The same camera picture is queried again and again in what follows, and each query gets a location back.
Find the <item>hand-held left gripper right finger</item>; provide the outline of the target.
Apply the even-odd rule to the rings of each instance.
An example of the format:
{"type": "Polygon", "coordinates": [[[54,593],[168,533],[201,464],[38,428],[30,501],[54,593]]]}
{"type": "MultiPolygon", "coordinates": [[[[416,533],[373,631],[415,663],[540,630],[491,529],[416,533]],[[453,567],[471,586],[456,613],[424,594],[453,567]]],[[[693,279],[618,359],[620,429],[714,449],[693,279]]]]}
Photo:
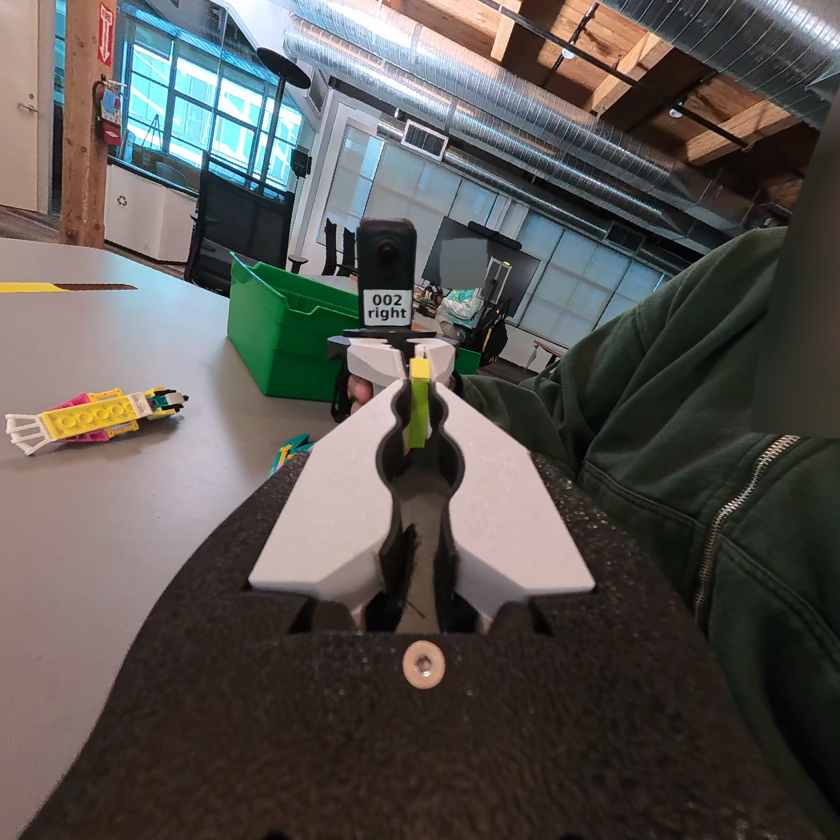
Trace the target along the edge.
{"type": "Polygon", "coordinates": [[[593,592],[593,575],[530,452],[438,385],[434,421],[448,486],[438,545],[443,597],[457,596],[492,623],[507,604],[593,592]]]}

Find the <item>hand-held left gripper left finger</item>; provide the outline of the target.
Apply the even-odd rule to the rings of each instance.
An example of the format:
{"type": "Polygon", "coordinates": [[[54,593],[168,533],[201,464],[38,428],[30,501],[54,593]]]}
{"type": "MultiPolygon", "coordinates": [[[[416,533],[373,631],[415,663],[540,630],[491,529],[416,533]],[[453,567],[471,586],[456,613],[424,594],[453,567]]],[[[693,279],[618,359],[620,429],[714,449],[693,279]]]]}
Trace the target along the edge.
{"type": "Polygon", "coordinates": [[[248,585],[344,606],[354,621],[401,590],[411,530],[392,487],[411,389],[395,381],[303,459],[248,585]]]}

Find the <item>lime green lego feather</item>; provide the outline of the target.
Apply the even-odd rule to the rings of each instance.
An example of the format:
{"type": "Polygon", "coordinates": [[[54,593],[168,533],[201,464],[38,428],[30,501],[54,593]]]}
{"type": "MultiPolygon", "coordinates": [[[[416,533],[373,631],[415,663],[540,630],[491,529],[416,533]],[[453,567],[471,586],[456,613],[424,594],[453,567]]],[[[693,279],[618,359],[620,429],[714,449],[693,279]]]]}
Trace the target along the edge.
{"type": "Polygon", "coordinates": [[[424,448],[431,434],[429,389],[432,384],[432,367],[422,344],[415,344],[413,356],[408,362],[408,381],[411,386],[411,411],[404,437],[406,450],[413,450],[424,448]]]}

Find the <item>striped teal pink lego wing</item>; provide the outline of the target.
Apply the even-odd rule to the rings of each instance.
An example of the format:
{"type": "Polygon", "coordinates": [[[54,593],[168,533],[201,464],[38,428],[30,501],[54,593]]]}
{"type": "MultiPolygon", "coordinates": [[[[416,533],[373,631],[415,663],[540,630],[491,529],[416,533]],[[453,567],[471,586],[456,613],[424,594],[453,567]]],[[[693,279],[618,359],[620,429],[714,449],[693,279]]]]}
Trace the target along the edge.
{"type": "Polygon", "coordinates": [[[279,469],[281,469],[288,461],[309,452],[314,446],[309,434],[300,434],[289,438],[284,442],[278,451],[269,471],[269,478],[273,477],[279,469]]]}

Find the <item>pink yellow lego parrot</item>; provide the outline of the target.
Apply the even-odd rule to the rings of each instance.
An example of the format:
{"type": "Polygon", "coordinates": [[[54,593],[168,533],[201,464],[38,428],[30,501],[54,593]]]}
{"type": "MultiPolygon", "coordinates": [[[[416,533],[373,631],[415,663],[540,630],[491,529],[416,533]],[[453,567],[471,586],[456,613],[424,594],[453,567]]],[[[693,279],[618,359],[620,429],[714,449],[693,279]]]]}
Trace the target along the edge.
{"type": "Polygon", "coordinates": [[[38,414],[7,414],[6,435],[32,456],[51,445],[107,443],[140,430],[142,421],[176,416],[189,402],[181,392],[155,387],[145,392],[84,392],[38,414]]]}

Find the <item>green plastic bin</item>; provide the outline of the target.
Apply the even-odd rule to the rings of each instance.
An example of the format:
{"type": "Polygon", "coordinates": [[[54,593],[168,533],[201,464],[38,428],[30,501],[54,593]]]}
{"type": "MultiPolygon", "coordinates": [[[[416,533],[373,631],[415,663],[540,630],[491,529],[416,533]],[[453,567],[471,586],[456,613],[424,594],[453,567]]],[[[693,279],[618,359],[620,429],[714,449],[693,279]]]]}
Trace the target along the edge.
{"type": "MultiPolygon", "coordinates": [[[[234,256],[227,336],[265,395],[332,400],[340,364],[330,359],[328,340],[358,325],[358,288],[234,256]]],[[[467,353],[458,345],[454,371],[467,353]]]]}

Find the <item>black mesh office chair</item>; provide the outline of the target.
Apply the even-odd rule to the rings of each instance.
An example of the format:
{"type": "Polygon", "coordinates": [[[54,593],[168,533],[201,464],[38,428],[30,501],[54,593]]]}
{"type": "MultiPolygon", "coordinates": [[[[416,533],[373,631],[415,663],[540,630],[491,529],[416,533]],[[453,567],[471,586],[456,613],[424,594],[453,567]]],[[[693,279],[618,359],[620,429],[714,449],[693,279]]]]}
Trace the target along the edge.
{"type": "Polygon", "coordinates": [[[184,280],[228,297],[234,256],[287,267],[295,194],[203,153],[184,280]]]}

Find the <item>black floor lamp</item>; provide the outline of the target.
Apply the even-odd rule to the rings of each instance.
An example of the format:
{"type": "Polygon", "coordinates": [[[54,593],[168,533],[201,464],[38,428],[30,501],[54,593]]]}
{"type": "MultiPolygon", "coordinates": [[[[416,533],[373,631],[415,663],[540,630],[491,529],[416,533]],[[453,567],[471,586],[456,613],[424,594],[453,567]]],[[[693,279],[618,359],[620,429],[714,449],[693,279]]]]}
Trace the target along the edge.
{"type": "Polygon", "coordinates": [[[303,179],[294,176],[291,151],[299,146],[310,151],[312,138],[307,119],[295,102],[287,98],[289,88],[307,92],[310,77],[294,61],[271,49],[257,49],[260,62],[276,77],[273,99],[267,101],[259,136],[255,176],[257,193],[272,198],[283,192],[295,192],[303,179]]]}

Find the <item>large window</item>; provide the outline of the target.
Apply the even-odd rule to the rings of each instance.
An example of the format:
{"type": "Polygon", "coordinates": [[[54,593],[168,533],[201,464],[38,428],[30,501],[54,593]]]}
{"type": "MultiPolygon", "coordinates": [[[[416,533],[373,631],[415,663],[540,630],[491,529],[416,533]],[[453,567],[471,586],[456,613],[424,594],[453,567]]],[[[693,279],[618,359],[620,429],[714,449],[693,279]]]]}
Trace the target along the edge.
{"type": "Polygon", "coordinates": [[[272,188],[293,188],[292,152],[308,123],[286,85],[255,53],[235,46],[232,24],[208,40],[128,17],[122,38],[123,140],[112,158],[197,191],[204,157],[272,188]]]}

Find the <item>white recycling cabinet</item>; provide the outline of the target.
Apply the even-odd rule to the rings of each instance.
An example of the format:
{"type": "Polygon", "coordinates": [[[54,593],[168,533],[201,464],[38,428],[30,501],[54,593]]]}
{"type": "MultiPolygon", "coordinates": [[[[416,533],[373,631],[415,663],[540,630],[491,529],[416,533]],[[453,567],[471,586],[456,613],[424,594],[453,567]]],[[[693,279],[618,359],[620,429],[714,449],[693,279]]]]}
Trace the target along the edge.
{"type": "Polygon", "coordinates": [[[157,263],[186,264],[197,197],[110,163],[106,181],[104,238],[157,263]]]}

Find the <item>yellow tape strip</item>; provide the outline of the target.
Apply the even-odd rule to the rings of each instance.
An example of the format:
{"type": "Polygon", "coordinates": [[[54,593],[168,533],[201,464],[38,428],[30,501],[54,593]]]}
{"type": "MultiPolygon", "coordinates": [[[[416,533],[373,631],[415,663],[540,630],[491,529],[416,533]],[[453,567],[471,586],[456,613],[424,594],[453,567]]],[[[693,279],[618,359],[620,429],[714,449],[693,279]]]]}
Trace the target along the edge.
{"type": "Polygon", "coordinates": [[[1,293],[65,293],[82,291],[136,291],[121,283],[54,283],[47,281],[9,281],[1,283],[1,293]]]}

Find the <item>white door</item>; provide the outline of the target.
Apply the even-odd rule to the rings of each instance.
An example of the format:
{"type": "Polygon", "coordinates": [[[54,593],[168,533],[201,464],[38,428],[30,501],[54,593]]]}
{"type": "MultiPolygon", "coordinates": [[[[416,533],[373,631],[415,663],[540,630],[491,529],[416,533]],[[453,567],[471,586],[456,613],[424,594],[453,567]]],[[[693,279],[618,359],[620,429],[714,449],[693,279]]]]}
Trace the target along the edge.
{"type": "Polygon", "coordinates": [[[47,214],[54,120],[55,3],[1,2],[1,204],[47,214]]]}

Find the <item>black wall screen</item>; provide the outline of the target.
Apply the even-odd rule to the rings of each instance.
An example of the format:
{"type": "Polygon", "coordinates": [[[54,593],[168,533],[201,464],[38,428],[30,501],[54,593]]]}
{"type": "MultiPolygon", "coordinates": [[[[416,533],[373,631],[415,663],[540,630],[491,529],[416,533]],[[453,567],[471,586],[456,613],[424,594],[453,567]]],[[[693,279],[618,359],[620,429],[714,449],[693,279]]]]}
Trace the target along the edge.
{"type": "Polygon", "coordinates": [[[450,217],[442,221],[420,277],[445,290],[478,290],[479,298],[517,310],[539,267],[522,245],[489,227],[450,217]]]}

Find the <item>silver air duct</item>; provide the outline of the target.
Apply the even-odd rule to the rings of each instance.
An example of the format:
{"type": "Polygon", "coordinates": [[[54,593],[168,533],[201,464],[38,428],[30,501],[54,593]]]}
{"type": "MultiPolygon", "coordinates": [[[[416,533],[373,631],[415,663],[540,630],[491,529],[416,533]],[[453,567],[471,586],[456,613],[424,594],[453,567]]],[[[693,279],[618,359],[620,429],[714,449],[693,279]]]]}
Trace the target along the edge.
{"type": "Polygon", "coordinates": [[[625,183],[646,187],[689,215],[730,234],[740,223],[711,185],[647,143],[521,79],[496,62],[375,2],[286,2],[291,13],[455,95],[625,183]]]}
{"type": "Polygon", "coordinates": [[[816,130],[838,90],[838,1],[605,1],[816,130]]]}

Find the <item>wooden post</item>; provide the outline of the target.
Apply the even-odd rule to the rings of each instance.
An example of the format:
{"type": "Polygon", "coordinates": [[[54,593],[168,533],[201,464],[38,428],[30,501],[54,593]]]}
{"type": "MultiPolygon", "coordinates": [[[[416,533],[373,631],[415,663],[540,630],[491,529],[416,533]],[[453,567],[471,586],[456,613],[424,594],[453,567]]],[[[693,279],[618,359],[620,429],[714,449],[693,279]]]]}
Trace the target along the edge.
{"type": "Polygon", "coordinates": [[[66,65],[62,126],[61,242],[104,247],[104,207],[109,147],[93,106],[92,89],[112,68],[98,60],[99,4],[115,10],[116,1],[66,2],[66,65]]]}

